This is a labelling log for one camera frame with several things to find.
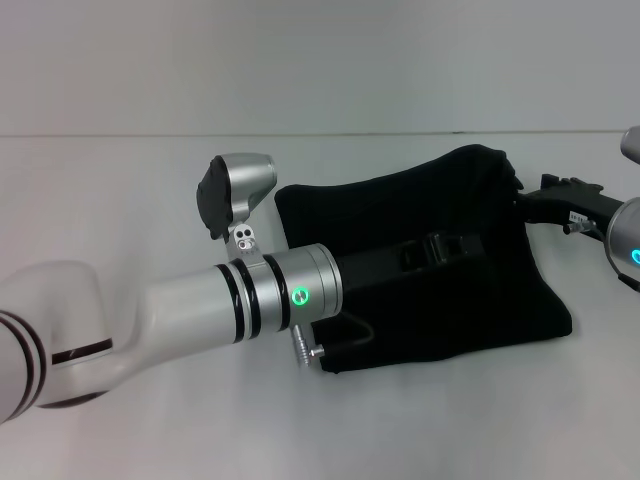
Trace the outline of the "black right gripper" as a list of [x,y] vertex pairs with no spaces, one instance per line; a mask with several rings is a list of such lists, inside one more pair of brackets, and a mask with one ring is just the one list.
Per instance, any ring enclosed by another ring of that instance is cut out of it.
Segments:
[[531,224],[554,224],[569,233],[569,225],[592,222],[605,234],[623,202],[602,195],[603,187],[578,178],[543,174],[540,188],[519,193],[515,202],[521,218]]

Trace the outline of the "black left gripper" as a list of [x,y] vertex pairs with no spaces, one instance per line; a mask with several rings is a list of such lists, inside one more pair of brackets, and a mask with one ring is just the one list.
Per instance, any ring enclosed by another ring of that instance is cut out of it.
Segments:
[[387,285],[429,265],[450,265],[476,255],[475,235],[428,234],[407,241],[336,258],[343,291]]

